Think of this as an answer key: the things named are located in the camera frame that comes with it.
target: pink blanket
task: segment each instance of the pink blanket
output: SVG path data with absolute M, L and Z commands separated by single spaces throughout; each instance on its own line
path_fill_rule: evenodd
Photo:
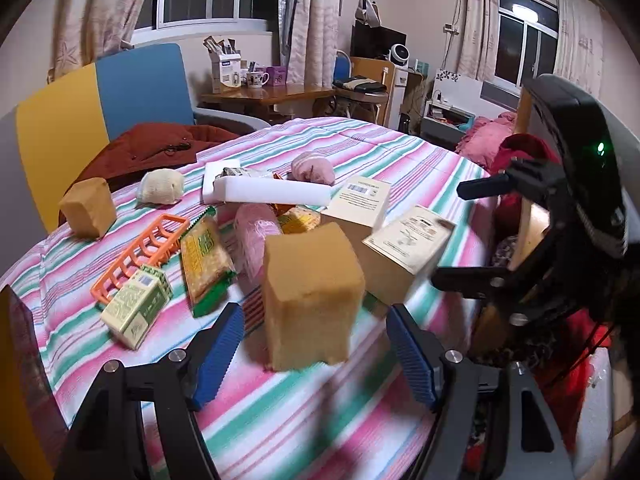
M 456 146 L 456 153 L 488 170 L 502 141 L 513 133 L 516 114 L 503 112 L 497 119 L 478 117 Z

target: barcode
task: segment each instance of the barcode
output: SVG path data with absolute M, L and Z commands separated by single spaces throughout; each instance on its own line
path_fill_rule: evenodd
M 347 189 L 357 191 L 358 193 L 366 193 L 369 189 L 362 186 L 356 186 L 355 184 L 349 184 Z
M 153 279 L 151 278 L 151 276 L 140 276 L 140 279 L 138 281 L 142 283 L 144 286 L 149 286 L 151 285 L 151 282 L 153 281 Z

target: blue gripper pad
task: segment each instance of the blue gripper pad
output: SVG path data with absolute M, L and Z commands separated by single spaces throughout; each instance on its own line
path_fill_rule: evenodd
M 229 304 L 227 308 L 233 310 L 226 320 L 218 319 L 216 321 L 215 328 L 219 322 L 223 324 L 220 326 L 218 337 L 198 369 L 197 386 L 193 394 L 193 403 L 198 410 L 218 394 L 218 389 L 229 368 L 231 359 L 236 354 L 238 345 L 244 337 L 242 308 L 238 304 Z
M 433 369 L 394 307 L 390 307 L 386 314 L 386 334 L 402 365 L 415 400 L 432 408 L 438 401 L 433 387 Z

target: red jacket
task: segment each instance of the red jacket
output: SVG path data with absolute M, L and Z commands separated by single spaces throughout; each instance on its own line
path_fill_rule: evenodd
M 101 176 L 113 192 L 138 182 L 147 171 L 193 164 L 196 153 L 238 137 L 207 124 L 137 124 L 105 146 L 73 184 Z M 66 221 L 62 213 L 59 221 L 60 225 Z

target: white foam block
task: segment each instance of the white foam block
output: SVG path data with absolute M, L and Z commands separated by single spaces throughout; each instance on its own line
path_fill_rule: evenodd
M 213 202 L 328 205 L 331 186 L 250 176 L 221 176 L 213 183 Z
M 204 165 L 204 179 L 202 181 L 202 201 L 205 204 L 213 204 L 216 200 L 213 198 L 213 181 L 222 173 L 225 168 L 240 168 L 239 158 L 226 158 L 225 160 L 216 160 L 207 162 Z

